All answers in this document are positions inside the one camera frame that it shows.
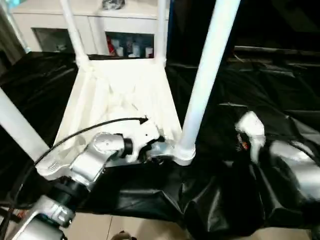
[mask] wrinkled black plastic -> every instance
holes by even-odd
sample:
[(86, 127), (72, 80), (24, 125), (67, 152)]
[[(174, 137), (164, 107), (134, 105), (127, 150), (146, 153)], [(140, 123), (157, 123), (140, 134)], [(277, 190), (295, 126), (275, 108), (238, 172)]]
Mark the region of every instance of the wrinkled black plastic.
[[(197, 67), (168, 62), (166, 72), (182, 123)], [(258, 63), (222, 66), (193, 163), (182, 167), (165, 161), (110, 168), (79, 211), (174, 221), (196, 239), (249, 235), (266, 226), (314, 226), (319, 222), (317, 199), (299, 194), (286, 170), (275, 164), (279, 161), (270, 157), (268, 146), (273, 140), (299, 141), (318, 159), (319, 72)], [(0, 79), (1, 87), (49, 145), (76, 73), (72, 55), (29, 53)], [(249, 152), (237, 148), (235, 123), (247, 111), (254, 111), (264, 124), (267, 144), (259, 164), (252, 164)], [(4, 130), (0, 137), (0, 201), (6, 205), (8, 190), (23, 163), (30, 160)], [(30, 206), (51, 185), (34, 173), (20, 206)]]

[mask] robotic arm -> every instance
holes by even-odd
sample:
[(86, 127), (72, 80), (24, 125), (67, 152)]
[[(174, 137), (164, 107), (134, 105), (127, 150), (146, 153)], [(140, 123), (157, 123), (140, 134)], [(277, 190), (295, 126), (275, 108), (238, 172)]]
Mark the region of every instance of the robotic arm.
[(41, 196), (7, 240), (66, 240), (59, 227), (67, 228), (72, 223), (77, 207), (105, 169), (141, 163), (138, 160), (141, 148), (159, 137), (156, 126), (149, 120), (130, 138), (106, 132), (96, 134), (68, 166), (62, 183)]

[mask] floor tile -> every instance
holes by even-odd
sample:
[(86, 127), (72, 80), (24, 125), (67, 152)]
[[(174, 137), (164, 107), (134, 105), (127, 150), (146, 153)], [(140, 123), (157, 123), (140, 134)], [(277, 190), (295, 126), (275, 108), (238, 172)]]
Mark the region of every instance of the floor tile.
[(112, 217), (77, 213), (71, 226), (62, 229), (68, 240), (106, 240)]
[(269, 227), (254, 233), (259, 240), (309, 240), (308, 231), (304, 229)]
[(107, 240), (126, 231), (137, 240), (186, 240), (185, 232), (173, 222), (113, 216)]

